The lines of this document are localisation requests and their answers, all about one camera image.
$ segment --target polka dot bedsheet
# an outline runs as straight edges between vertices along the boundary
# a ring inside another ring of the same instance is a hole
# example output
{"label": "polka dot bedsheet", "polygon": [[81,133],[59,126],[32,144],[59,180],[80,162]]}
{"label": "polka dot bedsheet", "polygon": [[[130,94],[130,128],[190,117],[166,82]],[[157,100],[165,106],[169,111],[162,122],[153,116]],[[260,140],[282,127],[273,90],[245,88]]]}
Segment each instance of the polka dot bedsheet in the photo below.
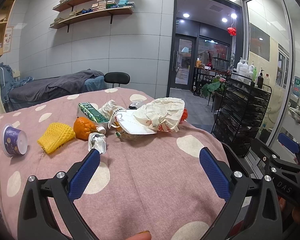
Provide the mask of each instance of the polka dot bedsheet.
{"label": "polka dot bedsheet", "polygon": [[[0,182],[2,205],[12,235],[17,239],[19,205],[26,180],[52,178],[67,171],[88,153],[86,141],[73,139],[50,155],[37,143],[52,122],[73,126],[78,103],[95,108],[109,100],[128,108],[131,100],[153,98],[143,92],[112,88],[51,100],[41,105],[0,114]],[[6,123],[25,131],[28,150],[8,158],[2,150]],[[153,240],[199,240],[225,204],[200,166],[199,152],[207,146],[227,162],[222,145],[211,134],[182,122],[177,133],[158,132],[135,141],[120,141],[111,129],[106,154],[85,189],[74,201],[100,240],[124,240],[150,230]],[[69,235],[53,200],[50,204],[63,233]]]}

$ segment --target bed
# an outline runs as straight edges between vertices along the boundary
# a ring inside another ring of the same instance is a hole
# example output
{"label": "bed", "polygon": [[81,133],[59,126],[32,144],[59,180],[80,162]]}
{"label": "bed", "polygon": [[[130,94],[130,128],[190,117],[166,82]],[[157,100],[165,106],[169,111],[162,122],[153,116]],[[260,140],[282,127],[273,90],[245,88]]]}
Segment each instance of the bed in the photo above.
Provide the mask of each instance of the bed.
{"label": "bed", "polygon": [[[124,88],[87,92],[0,114],[0,182],[2,205],[17,238],[17,218],[26,180],[52,178],[67,171],[88,153],[86,141],[73,139],[51,155],[43,152],[38,138],[52,122],[73,126],[77,105],[90,102],[101,107],[109,100],[128,108],[132,100],[153,99],[143,92]],[[8,158],[1,148],[6,123],[25,131],[28,150]],[[220,199],[199,163],[199,152],[208,147],[227,163],[221,143],[211,134],[183,121],[179,132],[158,132],[135,141],[120,141],[111,129],[106,154],[84,194],[74,203],[101,240],[124,240],[149,230],[153,240],[198,240],[215,220],[225,201]],[[63,233],[69,235],[56,205],[50,202]]]}
{"label": "bed", "polygon": [[7,112],[105,88],[104,74],[90,69],[55,78],[32,80],[28,77],[19,82],[15,82],[11,73],[9,66],[0,63],[1,99]]}

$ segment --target yellow foam fruit net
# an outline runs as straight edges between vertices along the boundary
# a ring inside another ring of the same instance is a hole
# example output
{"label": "yellow foam fruit net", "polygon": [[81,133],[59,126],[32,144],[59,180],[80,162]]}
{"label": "yellow foam fruit net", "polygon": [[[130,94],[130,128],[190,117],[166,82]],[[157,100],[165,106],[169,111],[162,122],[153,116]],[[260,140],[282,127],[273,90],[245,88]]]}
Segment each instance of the yellow foam fruit net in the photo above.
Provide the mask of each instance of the yellow foam fruit net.
{"label": "yellow foam fruit net", "polygon": [[72,127],[64,123],[54,122],[48,126],[37,142],[47,154],[50,154],[74,137],[75,132]]}

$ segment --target metal screw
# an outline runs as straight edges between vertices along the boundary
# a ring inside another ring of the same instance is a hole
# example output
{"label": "metal screw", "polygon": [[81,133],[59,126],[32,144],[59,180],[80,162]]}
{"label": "metal screw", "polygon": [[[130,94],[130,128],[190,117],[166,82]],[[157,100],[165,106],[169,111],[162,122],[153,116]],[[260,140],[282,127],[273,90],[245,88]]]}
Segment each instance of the metal screw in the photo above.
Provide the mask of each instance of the metal screw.
{"label": "metal screw", "polygon": [[58,179],[61,179],[61,178],[63,178],[64,176],[65,176],[65,173],[64,173],[63,171],[60,171],[60,172],[57,173],[57,178],[58,178]]}
{"label": "metal screw", "polygon": [[34,181],[34,179],[35,179],[35,176],[32,175],[32,176],[30,176],[30,177],[28,178],[28,181],[29,181],[29,182],[32,182],[32,181]]}
{"label": "metal screw", "polygon": [[266,180],[266,181],[271,181],[271,177],[270,177],[269,175],[266,175],[266,176],[265,176],[265,180]]}
{"label": "metal screw", "polygon": [[242,173],[240,171],[235,171],[234,172],[234,176],[237,178],[241,178],[242,177]]}

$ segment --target gray floor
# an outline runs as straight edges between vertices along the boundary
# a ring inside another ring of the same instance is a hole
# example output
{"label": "gray floor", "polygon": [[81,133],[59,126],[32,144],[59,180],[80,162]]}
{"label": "gray floor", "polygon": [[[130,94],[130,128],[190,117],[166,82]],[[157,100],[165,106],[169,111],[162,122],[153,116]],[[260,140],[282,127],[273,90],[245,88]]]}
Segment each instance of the gray floor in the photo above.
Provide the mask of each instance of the gray floor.
{"label": "gray floor", "polygon": [[181,98],[188,111],[187,121],[193,126],[211,132],[213,127],[212,98],[208,106],[208,99],[196,97],[189,90],[170,89],[170,97]]}

